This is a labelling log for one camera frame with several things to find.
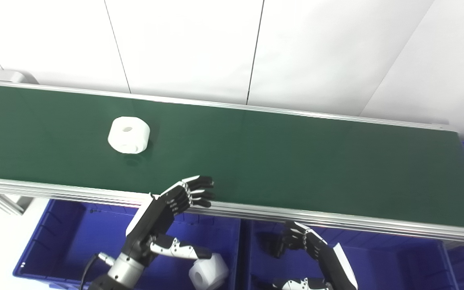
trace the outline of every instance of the white wall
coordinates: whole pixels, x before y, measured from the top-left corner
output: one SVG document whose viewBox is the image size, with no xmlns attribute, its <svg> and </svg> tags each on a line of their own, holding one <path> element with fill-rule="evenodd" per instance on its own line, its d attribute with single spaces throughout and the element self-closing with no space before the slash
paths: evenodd
<svg viewBox="0 0 464 290">
<path fill-rule="evenodd" d="M 259 27 L 262 6 L 0 0 L 0 65 L 46 85 L 449 123 L 464 138 L 464 1 L 265 0 Z"/>
</svg>

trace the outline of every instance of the green conveyor belt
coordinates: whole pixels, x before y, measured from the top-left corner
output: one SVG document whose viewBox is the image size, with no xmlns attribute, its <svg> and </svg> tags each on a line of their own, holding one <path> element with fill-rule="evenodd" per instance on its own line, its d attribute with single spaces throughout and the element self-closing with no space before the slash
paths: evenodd
<svg viewBox="0 0 464 290">
<path fill-rule="evenodd" d="M 107 143 L 120 116 L 149 124 L 146 151 Z M 160 193 L 196 174 L 224 202 L 464 226 L 454 132 L 0 87 L 0 178 Z"/>
</svg>

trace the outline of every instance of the robotic finger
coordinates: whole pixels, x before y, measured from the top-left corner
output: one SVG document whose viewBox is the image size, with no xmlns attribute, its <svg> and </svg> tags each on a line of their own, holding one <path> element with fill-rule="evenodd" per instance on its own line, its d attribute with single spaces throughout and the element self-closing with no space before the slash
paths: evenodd
<svg viewBox="0 0 464 290">
<path fill-rule="evenodd" d="M 157 255 L 176 257 L 181 259 L 210 259 L 212 252 L 200 246 L 193 246 L 187 242 L 181 242 L 175 237 L 159 234 L 149 249 Z"/>
<path fill-rule="evenodd" d="M 214 187 L 214 182 L 210 176 L 192 176 L 182 179 L 182 182 L 188 185 L 190 191 L 196 189 L 211 189 Z"/>
</svg>

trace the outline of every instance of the robotic arm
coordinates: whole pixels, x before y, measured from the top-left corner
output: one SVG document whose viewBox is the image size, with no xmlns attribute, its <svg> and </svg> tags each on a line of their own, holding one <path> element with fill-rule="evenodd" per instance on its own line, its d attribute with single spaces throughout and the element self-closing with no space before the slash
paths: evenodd
<svg viewBox="0 0 464 290">
<path fill-rule="evenodd" d="M 175 183 L 160 196 L 149 195 L 137 211 L 127 229 L 121 254 L 107 274 L 97 277 L 89 290 L 132 290 L 157 255 L 183 259 L 210 259 L 212 252 L 206 248 L 181 242 L 166 235 L 174 217 L 192 205 L 210 207 L 214 194 L 206 191 L 213 187 L 212 178 L 193 176 Z"/>
<path fill-rule="evenodd" d="M 305 278 L 282 280 L 276 279 L 273 287 L 281 290 L 357 290 L 357 281 L 352 267 L 340 244 L 331 247 L 313 229 L 298 222 L 285 222 L 286 228 L 279 239 L 276 257 L 284 249 L 304 249 L 318 262 L 325 276 L 324 279 Z"/>
</svg>

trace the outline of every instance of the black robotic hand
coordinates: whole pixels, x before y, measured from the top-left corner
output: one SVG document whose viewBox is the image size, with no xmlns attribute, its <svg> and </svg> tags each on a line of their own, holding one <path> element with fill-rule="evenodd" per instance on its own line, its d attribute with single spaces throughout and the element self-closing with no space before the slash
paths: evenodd
<svg viewBox="0 0 464 290">
<path fill-rule="evenodd" d="M 109 272 L 96 278 L 89 290 L 131 290 L 144 268 L 157 255 L 182 259 L 211 259 L 212 252 L 166 235 L 174 217 L 192 205 L 210 207 L 214 194 L 206 189 L 214 182 L 208 176 L 183 179 L 162 194 L 149 195 L 128 226 L 121 254 Z"/>
<path fill-rule="evenodd" d="M 314 290 L 357 290 L 354 272 L 340 244 L 331 247 L 313 229 L 298 222 L 285 222 L 279 244 L 276 248 L 290 250 L 304 249 L 311 258 L 316 260 L 325 279 L 305 278 L 280 280 L 273 287 L 283 290 L 314 289 Z"/>
<path fill-rule="evenodd" d="M 214 187 L 212 178 L 208 176 L 193 176 L 184 178 L 175 183 L 170 188 L 166 189 L 160 199 L 164 199 L 173 211 L 173 215 L 177 215 L 186 211 L 192 205 L 200 205 L 210 207 L 209 200 L 214 199 L 214 193 L 207 191 Z"/>
</svg>

